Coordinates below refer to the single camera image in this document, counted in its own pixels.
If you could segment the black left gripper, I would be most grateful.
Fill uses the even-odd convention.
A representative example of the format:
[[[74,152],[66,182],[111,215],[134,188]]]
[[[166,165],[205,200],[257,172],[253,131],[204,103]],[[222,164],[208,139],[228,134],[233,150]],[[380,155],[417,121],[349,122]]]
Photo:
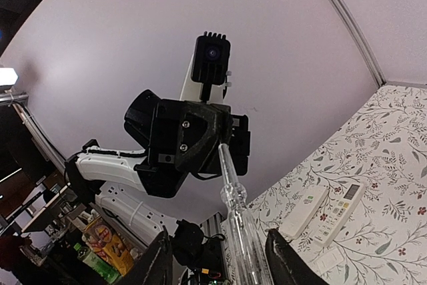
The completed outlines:
[[[249,118],[228,105],[161,99],[147,89],[127,109],[124,128],[147,154],[135,170],[150,196],[174,197],[190,174],[221,176],[221,143],[229,146],[237,175],[248,172]]]

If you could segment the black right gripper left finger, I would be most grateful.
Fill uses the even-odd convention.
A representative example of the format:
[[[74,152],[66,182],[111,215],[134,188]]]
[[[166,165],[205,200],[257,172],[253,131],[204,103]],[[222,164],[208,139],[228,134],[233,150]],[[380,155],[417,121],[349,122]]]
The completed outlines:
[[[131,271],[121,279],[122,284],[172,284],[173,250],[167,229],[154,238]]]

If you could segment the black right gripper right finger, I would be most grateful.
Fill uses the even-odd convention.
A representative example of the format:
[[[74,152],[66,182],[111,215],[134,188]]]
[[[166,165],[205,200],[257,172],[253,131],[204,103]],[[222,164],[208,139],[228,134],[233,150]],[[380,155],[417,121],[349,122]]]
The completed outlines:
[[[277,228],[268,230],[265,253],[276,285],[328,284],[300,258]]]

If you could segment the clear handle screwdriver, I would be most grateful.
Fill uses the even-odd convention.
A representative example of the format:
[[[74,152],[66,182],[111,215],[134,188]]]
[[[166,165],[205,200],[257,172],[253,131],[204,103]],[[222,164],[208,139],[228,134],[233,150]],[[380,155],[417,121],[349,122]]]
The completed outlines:
[[[229,146],[220,144],[218,154],[224,182],[221,197],[228,209],[226,236],[236,283],[272,284],[264,245],[248,208],[246,189],[239,181]]]

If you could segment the white battery cover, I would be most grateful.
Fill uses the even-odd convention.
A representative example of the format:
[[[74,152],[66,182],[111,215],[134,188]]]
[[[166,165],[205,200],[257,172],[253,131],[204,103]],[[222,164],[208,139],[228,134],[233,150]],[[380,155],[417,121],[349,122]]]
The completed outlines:
[[[320,275],[323,275],[341,264],[343,261],[344,256],[340,249],[338,247],[333,247],[316,259],[316,267]]]

